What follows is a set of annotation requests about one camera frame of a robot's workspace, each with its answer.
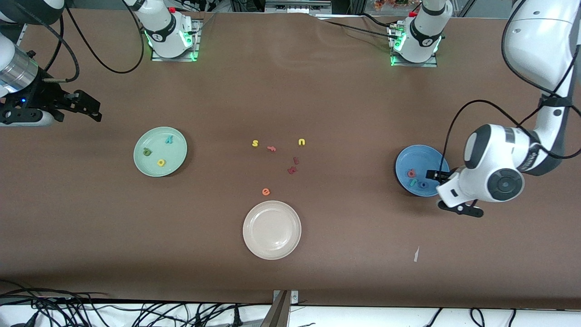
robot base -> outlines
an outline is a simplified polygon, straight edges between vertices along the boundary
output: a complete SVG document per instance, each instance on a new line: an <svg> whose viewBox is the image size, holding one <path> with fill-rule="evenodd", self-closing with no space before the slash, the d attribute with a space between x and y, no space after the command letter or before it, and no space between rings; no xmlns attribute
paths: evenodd
<svg viewBox="0 0 581 327"><path fill-rule="evenodd" d="M411 62L405 60L397 51L393 48L389 48L389 55L391 56L392 66L408 66L408 67L437 67L436 55L432 55L430 59L425 62Z"/></svg>
<svg viewBox="0 0 581 327"><path fill-rule="evenodd" d="M425 62L411 62L405 60L399 52L395 51L394 47L401 41L402 32L404 30L404 21L400 20L395 24L391 24L387 28L388 35L395 35L398 37L397 39L390 38L389 39L389 55L391 57L392 66L408 66L408 67L437 67L437 60L436 54L432 54L432 56L426 60Z"/></svg>
<svg viewBox="0 0 581 327"><path fill-rule="evenodd" d="M202 31L200 29L203 26L202 19L192 19L191 31L198 31L189 37L192 38L192 46L189 47L183 54L175 58L164 58L158 55L152 47L151 61L169 61L169 62L194 62L198 60L198 53L200 51L200 42L202 38Z"/></svg>

metal bracket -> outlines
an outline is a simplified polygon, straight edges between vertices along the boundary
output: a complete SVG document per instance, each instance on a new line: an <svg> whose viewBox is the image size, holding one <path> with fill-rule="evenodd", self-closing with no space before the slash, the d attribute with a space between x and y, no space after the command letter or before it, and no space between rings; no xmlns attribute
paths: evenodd
<svg viewBox="0 0 581 327"><path fill-rule="evenodd" d="M277 296L280 294L281 291L276 290L272 293L272 302L277 299ZM291 290L290 291L290 303L297 304L299 302L299 290Z"/></svg>
<svg viewBox="0 0 581 327"><path fill-rule="evenodd" d="M293 298L291 290L275 291L274 302L260 327L287 327L289 323L289 314L291 313L291 300Z"/></svg>

table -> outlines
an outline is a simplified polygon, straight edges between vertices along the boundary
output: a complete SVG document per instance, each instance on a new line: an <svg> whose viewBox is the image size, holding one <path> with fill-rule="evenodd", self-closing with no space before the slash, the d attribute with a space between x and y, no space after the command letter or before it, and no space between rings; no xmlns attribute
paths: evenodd
<svg viewBox="0 0 581 327"><path fill-rule="evenodd" d="M135 63L127 12L74 13L106 63ZM328 305L581 304L578 159L526 176L522 195L483 203L482 219L441 211L394 177L397 154L411 144L441 150L472 99L518 118L536 107L539 93L501 59L504 20L450 20L439 67L415 69L391 67L385 39L311 16L218 14L197 62L145 60L126 75L99 66L65 21L81 76L64 88L98 99L103 121L65 113L50 128L0 129L1 277L115 298L267 303L273 289L298 289L300 300ZM362 18L341 22L381 31ZM55 44L31 26L21 46L43 66ZM51 73L73 75L64 49ZM450 140L451 166L484 123L510 125L488 106L467 109ZM135 142L157 126L180 130L190 149L163 178L132 161ZM568 152L579 127L572 115ZM293 157L299 171L289 175ZM279 261L255 257L242 238L265 187L303 227Z"/></svg>

power cable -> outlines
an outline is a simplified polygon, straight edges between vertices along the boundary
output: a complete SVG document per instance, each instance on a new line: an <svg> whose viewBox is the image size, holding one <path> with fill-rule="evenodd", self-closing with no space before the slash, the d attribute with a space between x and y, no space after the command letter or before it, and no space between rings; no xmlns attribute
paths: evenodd
<svg viewBox="0 0 581 327"><path fill-rule="evenodd" d="M64 38L61 37L59 35L59 33L57 33L49 24L45 23L42 19L38 18L35 14L31 13L30 10L28 10L26 7L21 5L20 2L18 2L17 0L9 0L9 1L12 2L12 4L14 4L15 6L17 6L20 10L24 11L27 15L32 17L34 20L36 20L40 25L43 25L46 29L48 29L52 33L52 35L54 35L57 39L59 39L59 42L61 42L64 45L64 47L67 49L67 51L71 55L71 58L73 59L74 68L75 68L75 72L74 72L73 77L71 77L69 79L64 79L64 80L44 79L44 81L47 83L68 83L68 82L72 82L72 81L76 80L78 78L78 75L81 72L81 69L78 65L77 57L74 55L73 50L71 49L69 44L64 40Z"/></svg>
<svg viewBox="0 0 581 327"><path fill-rule="evenodd" d="M64 19L63 19L63 15L60 15L60 17L59 17L59 27L60 27L60 33L59 33L59 35L62 38L62 37L64 37ZM62 44L63 43L60 42L60 40L56 44L56 48L55 48L55 51L52 53L51 60L49 60L48 63L46 64L46 66L44 67L44 70L46 72L48 72L48 70L51 68L52 64L55 62L56 56L59 55L60 46Z"/></svg>
<svg viewBox="0 0 581 327"><path fill-rule="evenodd" d="M67 10L67 13L69 14L69 17L71 17L71 21L73 22L73 25L75 26L75 29L77 29L78 34L83 39L83 42L85 42L85 45L87 46L87 48L89 49L89 51L91 51L91 54L93 54L93 57L95 57L95 59L97 59L97 61L101 64L101 66L105 67L108 71L113 72L115 74L127 74L127 73L133 72L137 67L139 67L139 64L141 64L141 61L143 60L144 53L145 53L145 46L144 46L143 39L141 37L141 28L139 27L139 23L137 22L137 18L135 18L135 15L131 11L131 8L129 8L129 6L125 3L125 1L122 1L122 3L127 8L127 10L129 10L129 13L131 15L131 18L133 18L133 22L135 23L135 26L137 27L137 33L139 35L139 43L141 44L141 54L139 55L139 60L137 61L137 63L135 64L135 66L133 66L132 68L130 68L128 70L115 70L115 69L112 69L107 64L105 64L101 60L101 58L99 58L99 56L95 53L95 51L93 50L93 48L91 47L91 45L87 41L87 38L85 38L85 35L81 31L80 27L78 26L77 21L75 20L75 18L73 17L73 14L71 13L71 11L69 9L69 6L66 4L66 2L64 4L64 7Z"/></svg>

wire bundle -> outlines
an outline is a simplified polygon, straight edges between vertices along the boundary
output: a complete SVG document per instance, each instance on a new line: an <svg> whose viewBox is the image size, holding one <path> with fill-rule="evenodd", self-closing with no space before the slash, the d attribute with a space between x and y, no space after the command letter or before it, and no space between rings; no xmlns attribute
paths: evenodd
<svg viewBox="0 0 581 327"><path fill-rule="evenodd" d="M175 327L206 327L206 325L217 316L222 313L233 310L235 311L235 321L234 325L241 326L242 322L239 319L238 308L248 307L251 305L260 304L212 304L207 308L202 310L203 304L198 305L196 314L190 318L188 305L193 304L192 302L172 302L168 303L166 301L157 301L153 304L143 304L141 308L130 309L123 308L113 304L109 305L99 305L96 306L94 299L91 297L93 294L105 294L99 292L69 292L66 290L56 290L48 288L39 287L24 287L21 284L11 282L9 280L0 279L0 282L8 283L18 287L12 291L0 294L0 299L9 299L12 301L0 304L12 305L12 304L30 304L31 307L37 310L30 320L26 323L26 326L33 327L37 316L42 315L49 320L51 327L91 327L91 326L105 326L112 327L104 319L100 311L105 308L114 308L119 311L135 311L139 312L135 321L132 323L131 327L144 326L144 322L149 318L154 319L148 323L147 327L153 327L156 323L163 320L170 320L174 322ZM38 293L45 292L51 294L58 294L60 297L45 297L40 296ZM175 310L183 307L186 310L187 317L185 319L178 318L171 315ZM98 317L96 324L91 321L88 312L94 311L95 315Z"/></svg>

